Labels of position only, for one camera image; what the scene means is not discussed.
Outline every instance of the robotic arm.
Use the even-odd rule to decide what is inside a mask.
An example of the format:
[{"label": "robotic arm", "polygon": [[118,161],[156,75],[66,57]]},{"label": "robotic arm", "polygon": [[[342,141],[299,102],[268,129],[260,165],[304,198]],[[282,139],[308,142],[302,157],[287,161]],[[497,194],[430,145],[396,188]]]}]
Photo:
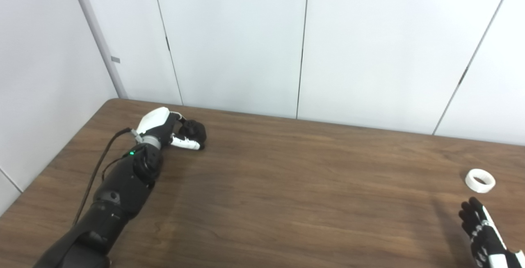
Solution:
[{"label": "robotic arm", "polygon": [[470,237],[470,251],[480,268],[525,268],[523,251],[507,249],[485,206],[475,197],[461,204],[461,227]]},{"label": "robotic arm", "polygon": [[[182,123],[173,133],[176,122]],[[107,254],[129,222],[144,206],[162,165],[161,149],[202,150],[204,126],[161,107],[145,115],[137,131],[137,145],[124,154],[93,196],[85,215],[55,242],[34,268],[108,268]]]}]

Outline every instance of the white plastic ring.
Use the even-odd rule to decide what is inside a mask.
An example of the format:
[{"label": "white plastic ring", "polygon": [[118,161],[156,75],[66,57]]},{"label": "white plastic ring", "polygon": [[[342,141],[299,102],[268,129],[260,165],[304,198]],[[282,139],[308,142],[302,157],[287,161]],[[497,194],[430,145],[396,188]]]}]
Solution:
[{"label": "white plastic ring", "polygon": [[482,169],[471,169],[468,172],[467,177],[465,177],[465,183],[477,193],[487,193],[494,188],[495,179],[488,171]]}]

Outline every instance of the cable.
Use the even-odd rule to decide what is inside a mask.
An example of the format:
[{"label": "cable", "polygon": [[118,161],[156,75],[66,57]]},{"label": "cable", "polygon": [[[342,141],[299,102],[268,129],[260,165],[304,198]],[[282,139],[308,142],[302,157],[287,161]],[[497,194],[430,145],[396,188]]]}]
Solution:
[{"label": "cable", "polygon": [[115,162],[123,159],[124,157],[120,157],[120,158],[117,158],[116,160],[113,160],[109,163],[109,165],[106,165],[105,168],[102,170],[102,181],[104,181],[104,175],[105,175],[105,171],[107,171],[107,169]]},{"label": "cable", "polygon": [[102,155],[100,156],[100,159],[99,161],[97,162],[97,165],[95,166],[95,168],[93,169],[93,173],[91,174],[91,178],[89,179],[89,183],[88,183],[88,187],[86,189],[86,192],[84,193],[84,197],[82,198],[82,202],[80,203],[80,206],[78,208],[78,211],[77,211],[77,215],[75,216],[75,219],[73,220],[73,226],[75,226],[78,222],[78,219],[80,218],[80,214],[82,213],[82,209],[84,208],[84,205],[86,204],[86,200],[88,199],[88,195],[89,195],[89,192],[91,190],[91,186],[93,186],[93,181],[95,179],[95,177],[97,176],[97,172],[98,172],[98,169],[100,167],[100,165],[102,164],[102,161],[104,160],[104,157],[105,155],[107,154],[107,152],[109,151],[109,148],[111,147],[111,145],[113,144],[113,141],[117,138],[117,137],[120,137],[121,135],[124,135],[124,133],[127,133],[127,132],[130,132],[131,129],[130,128],[125,128],[119,132],[117,132],[110,140],[109,142],[107,143],[107,145],[105,146],[105,149],[104,149],[104,152],[102,153]]}]

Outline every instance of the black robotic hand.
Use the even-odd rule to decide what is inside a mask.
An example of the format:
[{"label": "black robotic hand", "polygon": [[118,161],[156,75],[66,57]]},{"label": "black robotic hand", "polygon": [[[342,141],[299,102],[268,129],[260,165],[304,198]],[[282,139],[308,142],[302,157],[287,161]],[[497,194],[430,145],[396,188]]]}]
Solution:
[{"label": "black robotic hand", "polygon": [[525,268],[523,251],[507,250],[494,221],[483,204],[471,197],[461,204],[461,227],[470,237],[472,256],[481,268]]}]

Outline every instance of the table surface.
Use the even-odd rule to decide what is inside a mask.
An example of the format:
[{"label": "table surface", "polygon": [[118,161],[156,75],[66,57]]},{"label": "table surface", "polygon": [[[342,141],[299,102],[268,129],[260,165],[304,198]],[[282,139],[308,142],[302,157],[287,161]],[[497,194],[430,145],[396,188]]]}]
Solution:
[{"label": "table surface", "polygon": [[[109,139],[160,106],[110,100],[92,117],[0,218],[1,267],[32,267],[71,226]],[[165,149],[113,268],[471,267],[457,212],[473,167],[497,180],[476,196],[507,246],[525,248],[525,147],[167,107],[205,124],[206,149]],[[103,167],[133,144],[117,139]]]}]

